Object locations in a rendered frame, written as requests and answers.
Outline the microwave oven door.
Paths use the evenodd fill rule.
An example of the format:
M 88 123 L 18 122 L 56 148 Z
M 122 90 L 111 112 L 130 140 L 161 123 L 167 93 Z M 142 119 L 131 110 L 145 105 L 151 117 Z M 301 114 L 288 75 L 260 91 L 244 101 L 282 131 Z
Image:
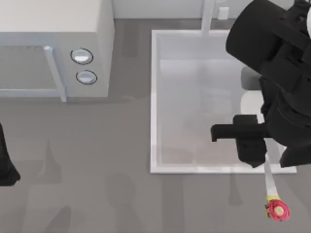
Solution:
M 53 47 L 65 85 L 61 46 L 55 33 L 0 32 L 0 98 L 60 99 L 44 46 Z

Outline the small white wall box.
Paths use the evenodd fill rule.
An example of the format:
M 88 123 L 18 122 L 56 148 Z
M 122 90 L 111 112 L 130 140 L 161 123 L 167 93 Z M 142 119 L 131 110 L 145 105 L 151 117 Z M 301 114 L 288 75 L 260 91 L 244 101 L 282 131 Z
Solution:
M 230 8 L 228 6 L 219 7 L 218 20 L 228 20 L 229 19 Z

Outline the pale grey rounded box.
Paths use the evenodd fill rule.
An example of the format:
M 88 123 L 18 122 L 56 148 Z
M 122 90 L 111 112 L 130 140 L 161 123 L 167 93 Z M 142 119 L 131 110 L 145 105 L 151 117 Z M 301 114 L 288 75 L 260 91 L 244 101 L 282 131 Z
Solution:
M 245 66 L 241 70 L 241 86 L 245 93 L 241 99 L 241 112 L 243 114 L 260 114 L 263 97 L 259 83 L 260 75 Z

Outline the tall white tap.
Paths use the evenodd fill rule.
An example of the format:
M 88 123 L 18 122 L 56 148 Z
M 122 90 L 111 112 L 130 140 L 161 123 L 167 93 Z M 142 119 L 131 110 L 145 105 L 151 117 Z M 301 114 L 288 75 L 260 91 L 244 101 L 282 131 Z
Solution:
M 202 11 L 202 21 L 201 21 L 201 36 L 208 36 L 211 21 L 213 17 L 213 10 L 215 7 L 215 0 L 204 0 L 203 1 L 203 11 Z

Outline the round microwave knob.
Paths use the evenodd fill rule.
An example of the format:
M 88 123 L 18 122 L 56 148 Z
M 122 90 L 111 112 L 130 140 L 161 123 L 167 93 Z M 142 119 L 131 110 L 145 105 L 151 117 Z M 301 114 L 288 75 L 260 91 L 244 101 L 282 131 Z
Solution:
M 79 48 L 76 50 L 72 50 L 70 52 L 70 57 L 73 62 L 79 64 L 79 65 L 87 65 L 90 64 L 93 61 L 93 54 L 91 51 L 85 49 L 85 48 Z
M 92 85 L 97 81 L 97 75 L 91 70 L 83 70 L 76 73 L 76 80 L 83 85 Z

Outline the white sink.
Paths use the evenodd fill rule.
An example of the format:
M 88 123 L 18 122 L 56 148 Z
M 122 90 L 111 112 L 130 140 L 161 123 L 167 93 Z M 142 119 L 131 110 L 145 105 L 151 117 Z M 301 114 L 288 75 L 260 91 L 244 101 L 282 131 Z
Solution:
M 234 140 L 211 141 L 210 127 L 241 112 L 244 64 L 225 51 L 227 30 L 153 30 L 150 172 L 262 174 L 238 160 Z

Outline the pale microwave oven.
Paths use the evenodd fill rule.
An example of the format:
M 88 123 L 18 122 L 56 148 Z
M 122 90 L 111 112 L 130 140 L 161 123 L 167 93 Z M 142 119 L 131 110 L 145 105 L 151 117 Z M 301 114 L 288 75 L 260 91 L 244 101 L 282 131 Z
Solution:
M 112 0 L 0 0 L 0 32 L 55 33 L 67 101 L 108 96 L 115 35 Z M 72 61 L 70 52 L 79 48 L 91 51 L 90 64 Z M 93 71 L 96 83 L 79 83 L 76 73 L 83 70 Z

